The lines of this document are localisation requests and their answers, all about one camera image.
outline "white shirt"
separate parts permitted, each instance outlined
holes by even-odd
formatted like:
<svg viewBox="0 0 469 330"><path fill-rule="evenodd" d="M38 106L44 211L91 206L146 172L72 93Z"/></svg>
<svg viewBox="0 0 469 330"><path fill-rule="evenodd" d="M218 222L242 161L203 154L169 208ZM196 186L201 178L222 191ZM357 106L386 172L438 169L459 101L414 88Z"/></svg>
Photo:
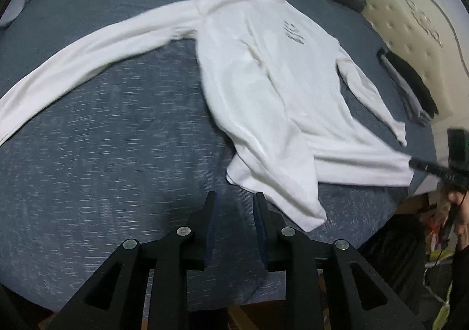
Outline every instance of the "white shirt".
<svg viewBox="0 0 469 330"><path fill-rule="evenodd" d="M110 64L195 38L203 92L237 154L227 179L264 194L299 227L325 222L317 182L408 186L410 156L350 114L351 91L405 145L378 90L337 39L286 0L191 0L142 13L68 45L0 99L0 145Z"/></svg>

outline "cream headboard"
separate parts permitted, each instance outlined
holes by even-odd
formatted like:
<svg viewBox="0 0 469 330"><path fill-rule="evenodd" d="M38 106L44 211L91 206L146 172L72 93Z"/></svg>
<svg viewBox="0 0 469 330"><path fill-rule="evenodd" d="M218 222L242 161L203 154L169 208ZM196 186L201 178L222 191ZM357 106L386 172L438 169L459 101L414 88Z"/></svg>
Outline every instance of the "cream headboard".
<svg viewBox="0 0 469 330"><path fill-rule="evenodd" d="M434 0L367 0L362 14L430 90L439 110L431 127L444 162L447 128L469 129L469 54L461 50L453 25Z"/></svg>

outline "gray bed sheet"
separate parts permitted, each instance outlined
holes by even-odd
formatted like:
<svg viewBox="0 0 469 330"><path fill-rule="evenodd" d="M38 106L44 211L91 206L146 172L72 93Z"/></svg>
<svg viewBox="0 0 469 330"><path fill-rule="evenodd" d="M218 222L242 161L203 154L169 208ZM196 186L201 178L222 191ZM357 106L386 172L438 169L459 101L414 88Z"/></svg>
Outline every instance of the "gray bed sheet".
<svg viewBox="0 0 469 330"><path fill-rule="evenodd" d="M181 0L32 0L0 40L0 96L55 52L105 25ZM342 83L350 111L392 147L435 160L431 130L407 120L376 57L383 41L329 0L288 0L376 84L409 145ZM190 310L282 299L285 276L264 271L252 194L225 180L231 141L203 100L195 43L182 40L113 65L31 119L0 148L0 283L58 310L125 239L162 238L218 192L210 267L189 273ZM416 174L411 190L423 180ZM312 239L359 246L405 196L401 188L319 185L328 222Z"/></svg>

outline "silver screw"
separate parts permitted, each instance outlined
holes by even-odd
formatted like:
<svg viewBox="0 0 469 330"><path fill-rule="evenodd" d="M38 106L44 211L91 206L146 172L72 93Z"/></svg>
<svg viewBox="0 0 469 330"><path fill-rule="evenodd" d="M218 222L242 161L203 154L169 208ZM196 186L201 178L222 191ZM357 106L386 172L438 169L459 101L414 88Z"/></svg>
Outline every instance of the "silver screw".
<svg viewBox="0 0 469 330"><path fill-rule="evenodd" d="M137 241L134 239L127 239L124 241L125 249L134 249L137 246Z"/></svg>
<svg viewBox="0 0 469 330"><path fill-rule="evenodd" d="M187 236L191 233L191 229L189 227L179 227L176 231L179 236Z"/></svg>
<svg viewBox="0 0 469 330"><path fill-rule="evenodd" d="M341 249L342 251L345 251L346 249L349 248L349 242L346 240L340 239L335 242L335 246Z"/></svg>
<svg viewBox="0 0 469 330"><path fill-rule="evenodd" d="M283 227L282 228L282 235L283 236L293 236L295 234L295 229L292 227Z"/></svg>

